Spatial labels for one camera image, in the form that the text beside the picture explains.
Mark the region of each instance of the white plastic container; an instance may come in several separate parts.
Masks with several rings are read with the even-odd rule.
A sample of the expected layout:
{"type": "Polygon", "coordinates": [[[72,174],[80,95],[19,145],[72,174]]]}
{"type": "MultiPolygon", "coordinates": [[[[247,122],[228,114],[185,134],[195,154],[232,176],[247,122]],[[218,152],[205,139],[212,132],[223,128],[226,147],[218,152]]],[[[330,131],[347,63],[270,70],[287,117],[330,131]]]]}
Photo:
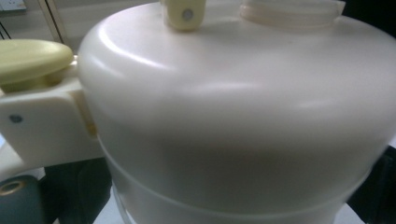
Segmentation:
{"type": "Polygon", "coordinates": [[[337,3],[264,2],[208,1],[189,32],[163,22],[160,3],[100,22],[59,72],[81,83],[61,75],[0,99],[18,152],[0,177],[98,157],[97,130],[137,224],[332,223],[396,133],[396,42],[337,3]],[[55,136],[75,150],[46,154],[55,136]]]}

